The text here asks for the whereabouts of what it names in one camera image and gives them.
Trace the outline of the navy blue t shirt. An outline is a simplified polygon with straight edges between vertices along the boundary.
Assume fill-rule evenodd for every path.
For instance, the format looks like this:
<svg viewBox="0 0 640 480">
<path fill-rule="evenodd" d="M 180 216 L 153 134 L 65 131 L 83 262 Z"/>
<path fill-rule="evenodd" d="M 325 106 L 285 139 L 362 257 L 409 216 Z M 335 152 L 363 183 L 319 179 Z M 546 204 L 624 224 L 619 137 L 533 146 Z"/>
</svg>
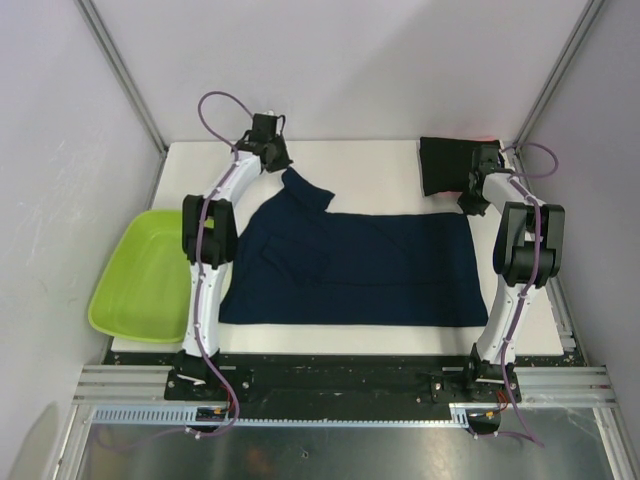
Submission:
<svg viewBox="0 0 640 480">
<path fill-rule="evenodd" d="M 294 169 L 239 238 L 220 320 L 235 325 L 483 327 L 471 229 L 457 213 L 331 213 Z"/>
</svg>

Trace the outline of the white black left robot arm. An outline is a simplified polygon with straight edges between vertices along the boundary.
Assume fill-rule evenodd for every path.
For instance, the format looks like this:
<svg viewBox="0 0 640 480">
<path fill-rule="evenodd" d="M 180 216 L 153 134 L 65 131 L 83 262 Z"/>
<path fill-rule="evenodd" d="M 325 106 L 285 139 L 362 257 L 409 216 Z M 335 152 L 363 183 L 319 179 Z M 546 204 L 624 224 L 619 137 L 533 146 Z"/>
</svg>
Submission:
<svg viewBox="0 0 640 480">
<path fill-rule="evenodd" d="M 284 115 L 255 114 L 251 128 L 232 145 L 230 163 L 214 184 L 202 195 L 183 199 L 181 244 L 190 264 L 191 293 L 174 372 L 202 400 L 214 397 L 221 387 L 221 376 L 211 366 L 219 352 L 223 281 L 238 250 L 234 207 L 263 173 L 292 164 L 283 136 L 285 124 Z"/>
</svg>

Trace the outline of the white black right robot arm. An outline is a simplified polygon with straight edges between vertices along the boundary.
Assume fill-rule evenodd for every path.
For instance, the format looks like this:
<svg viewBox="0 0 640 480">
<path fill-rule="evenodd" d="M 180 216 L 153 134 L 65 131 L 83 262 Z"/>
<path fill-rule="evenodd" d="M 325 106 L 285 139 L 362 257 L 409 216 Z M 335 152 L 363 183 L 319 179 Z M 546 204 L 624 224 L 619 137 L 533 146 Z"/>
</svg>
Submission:
<svg viewBox="0 0 640 480">
<path fill-rule="evenodd" d="M 462 391 L 473 401 L 517 388 L 511 376 L 520 327 L 532 299 L 559 273 L 563 253 L 565 209 L 531 193 L 506 167 L 502 153 L 494 144 L 474 150 L 469 186 L 459 199 L 471 215 L 490 206 L 501 215 L 492 260 L 496 295 L 461 376 Z"/>
</svg>

